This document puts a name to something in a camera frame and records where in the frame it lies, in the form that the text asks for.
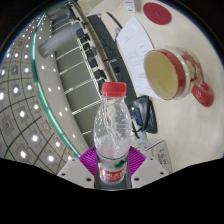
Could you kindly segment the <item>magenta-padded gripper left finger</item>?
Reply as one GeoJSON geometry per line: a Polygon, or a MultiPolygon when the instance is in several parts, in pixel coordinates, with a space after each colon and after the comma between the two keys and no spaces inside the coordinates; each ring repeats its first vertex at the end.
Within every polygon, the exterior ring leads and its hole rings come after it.
{"type": "Polygon", "coordinates": [[[79,158],[72,158],[58,173],[58,176],[84,188],[93,189],[97,173],[97,155],[90,148],[79,158]]]}

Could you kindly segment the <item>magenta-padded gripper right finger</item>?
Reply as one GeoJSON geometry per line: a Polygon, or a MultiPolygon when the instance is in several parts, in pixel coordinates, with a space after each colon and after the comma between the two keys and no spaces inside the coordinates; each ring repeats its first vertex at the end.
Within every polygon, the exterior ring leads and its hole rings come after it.
{"type": "Polygon", "coordinates": [[[140,188],[167,175],[167,171],[152,155],[145,156],[131,147],[127,159],[126,184],[128,189],[140,188]]]}

